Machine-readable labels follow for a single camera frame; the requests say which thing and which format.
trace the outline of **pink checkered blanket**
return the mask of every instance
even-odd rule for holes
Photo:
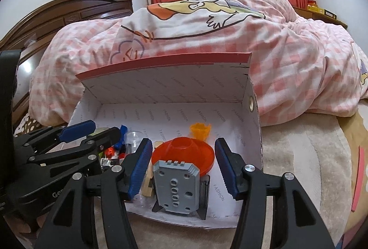
[[[84,90],[77,73],[193,52],[252,52],[263,126],[304,112],[351,116],[367,97],[368,58],[343,27],[306,20],[287,0],[182,0],[61,29],[34,72],[29,113],[68,122]]]

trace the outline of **wooden headboard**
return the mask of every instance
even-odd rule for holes
[[[132,13],[132,0],[54,0],[19,21],[0,41],[0,51],[22,50],[13,100],[13,126],[20,123],[28,110],[32,73],[61,28],[74,22],[117,19]]]

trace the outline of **white cardboard box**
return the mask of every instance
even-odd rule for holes
[[[247,164],[262,168],[262,141],[249,53],[149,57],[77,75],[86,87],[69,125],[93,120],[97,128],[126,125],[154,141],[189,136],[196,122],[211,124],[207,143],[224,137]],[[80,140],[65,144],[76,146]],[[217,161],[210,175],[207,219],[151,211],[156,199],[138,194],[129,212],[182,226],[236,227],[242,202],[228,194]]]

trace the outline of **metal grommet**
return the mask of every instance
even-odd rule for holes
[[[244,166],[245,170],[248,171],[248,172],[253,172],[255,171],[255,167],[251,164],[248,164],[248,165],[245,165]]]
[[[112,172],[120,172],[122,167],[120,165],[115,165],[111,168]]]
[[[254,98],[252,96],[249,97],[249,110],[254,111]]]
[[[291,172],[286,172],[286,173],[284,174],[284,176],[285,176],[285,178],[286,178],[287,180],[293,180],[293,179],[295,178],[294,174],[292,174]]]
[[[77,173],[74,173],[72,177],[74,180],[79,180],[82,178],[82,174],[80,172],[77,172]]]

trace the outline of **clutter of small objects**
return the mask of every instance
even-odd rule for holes
[[[93,134],[106,129],[96,129]],[[141,187],[143,196],[156,196],[153,212],[197,212],[205,220],[210,181],[207,173],[215,160],[213,148],[206,143],[210,130],[211,125],[195,123],[190,126],[189,137],[153,142],[154,152]],[[127,155],[135,153],[144,138],[142,132],[128,131],[124,125],[120,132],[119,142],[100,153],[102,171],[120,165]]]

